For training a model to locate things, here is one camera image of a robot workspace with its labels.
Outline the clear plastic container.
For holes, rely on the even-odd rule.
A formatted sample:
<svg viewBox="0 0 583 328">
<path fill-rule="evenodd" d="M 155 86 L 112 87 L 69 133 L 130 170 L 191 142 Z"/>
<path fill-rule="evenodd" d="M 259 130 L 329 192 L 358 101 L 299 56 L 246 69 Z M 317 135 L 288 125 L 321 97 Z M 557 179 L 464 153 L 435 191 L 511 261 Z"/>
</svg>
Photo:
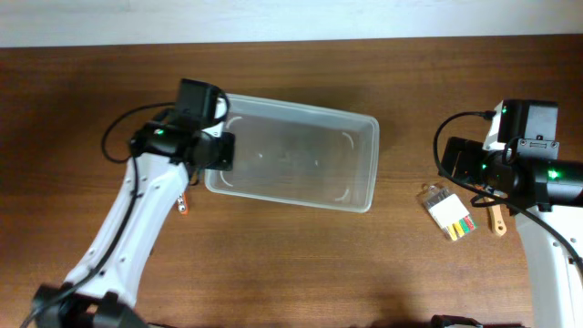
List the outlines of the clear plastic container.
<svg viewBox="0 0 583 328">
<path fill-rule="evenodd" d="M 380 152 L 376 118 L 231 94 L 224 131 L 233 168 L 207 170 L 208 190 L 328 210 L 367 212 Z"/>
</svg>

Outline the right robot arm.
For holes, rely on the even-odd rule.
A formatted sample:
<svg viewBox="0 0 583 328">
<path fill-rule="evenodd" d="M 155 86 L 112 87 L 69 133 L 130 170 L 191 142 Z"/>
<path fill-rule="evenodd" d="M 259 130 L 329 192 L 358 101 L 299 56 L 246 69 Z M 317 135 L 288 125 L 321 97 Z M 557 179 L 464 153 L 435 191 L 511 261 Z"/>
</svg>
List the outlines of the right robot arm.
<svg viewBox="0 0 583 328">
<path fill-rule="evenodd" d="M 506 99 L 477 116 L 482 142 L 451 137 L 435 149 L 441 176 L 475 193 L 473 205 L 503 205 L 527 257 L 535 325 L 582 324 L 582 165 L 558 157 L 558 105 Z"/>
</svg>

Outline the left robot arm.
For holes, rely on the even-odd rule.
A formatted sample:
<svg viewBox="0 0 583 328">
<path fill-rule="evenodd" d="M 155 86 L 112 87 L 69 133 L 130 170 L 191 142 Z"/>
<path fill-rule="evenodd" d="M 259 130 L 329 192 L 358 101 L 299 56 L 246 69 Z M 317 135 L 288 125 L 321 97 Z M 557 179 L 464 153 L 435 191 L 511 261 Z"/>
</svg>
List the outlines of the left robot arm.
<svg viewBox="0 0 583 328">
<path fill-rule="evenodd" d="M 231 170 L 235 137 L 224 131 L 230 100 L 183 78 L 175 101 L 128 142 L 126 174 L 96 238 L 60 287 L 41 285 L 24 327 L 145 327 L 135 311 L 140 278 L 165 219 L 206 169 Z"/>
</svg>

